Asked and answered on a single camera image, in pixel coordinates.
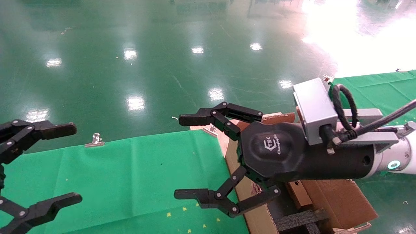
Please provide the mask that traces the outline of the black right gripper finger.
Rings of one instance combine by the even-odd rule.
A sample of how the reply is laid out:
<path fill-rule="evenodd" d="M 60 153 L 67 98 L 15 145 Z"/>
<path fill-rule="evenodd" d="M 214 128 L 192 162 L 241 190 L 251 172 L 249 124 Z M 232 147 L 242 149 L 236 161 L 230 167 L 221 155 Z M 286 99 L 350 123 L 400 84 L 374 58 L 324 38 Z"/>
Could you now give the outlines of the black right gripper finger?
<path fill-rule="evenodd" d="M 239 166 L 217 190 L 177 189 L 174 191 L 174 197 L 178 200 L 196 200 L 202 209 L 218 209 L 228 217 L 235 218 L 271 202 L 281 194 L 277 186 L 272 186 L 257 195 L 234 203 L 228 195 L 247 174 L 247 169 Z"/>
<path fill-rule="evenodd" d="M 195 114 L 179 115 L 181 126 L 204 126 L 212 124 L 233 141 L 241 138 L 241 129 L 229 119 L 245 123 L 261 122 L 263 112 L 228 102 L 222 102 L 213 108 L 200 108 Z"/>

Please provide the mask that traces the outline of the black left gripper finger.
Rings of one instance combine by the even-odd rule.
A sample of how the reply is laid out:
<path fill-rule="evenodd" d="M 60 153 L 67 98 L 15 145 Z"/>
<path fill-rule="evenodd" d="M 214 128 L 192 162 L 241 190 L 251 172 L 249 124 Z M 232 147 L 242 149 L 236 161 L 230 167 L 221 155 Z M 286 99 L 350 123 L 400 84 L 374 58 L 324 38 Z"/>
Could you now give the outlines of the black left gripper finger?
<path fill-rule="evenodd" d="M 13 219 L 0 229 L 2 234 L 26 234 L 32 228 L 53 221 L 58 212 L 82 201 L 78 193 L 68 193 L 58 197 L 39 201 L 25 208 L 3 196 L 0 197 L 1 211 L 13 216 Z"/>
<path fill-rule="evenodd" d="M 10 164 L 40 140 L 56 139 L 76 133 L 77 126 L 72 122 L 60 125 L 52 124 L 50 121 L 6 122 L 0 126 L 0 162 Z"/>

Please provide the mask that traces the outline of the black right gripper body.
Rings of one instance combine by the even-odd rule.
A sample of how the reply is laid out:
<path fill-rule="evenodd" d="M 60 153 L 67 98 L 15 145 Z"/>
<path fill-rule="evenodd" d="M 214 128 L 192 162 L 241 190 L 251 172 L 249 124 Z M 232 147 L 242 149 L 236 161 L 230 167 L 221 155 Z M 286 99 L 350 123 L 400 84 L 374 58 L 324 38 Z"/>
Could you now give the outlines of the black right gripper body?
<path fill-rule="evenodd" d="M 370 173 L 374 156 L 370 145 L 347 145 L 328 154 L 326 146 L 308 144 L 300 124 L 287 122 L 254 122 L 239 138 L 239 163 L 258 183 L 361 179 Z"/>

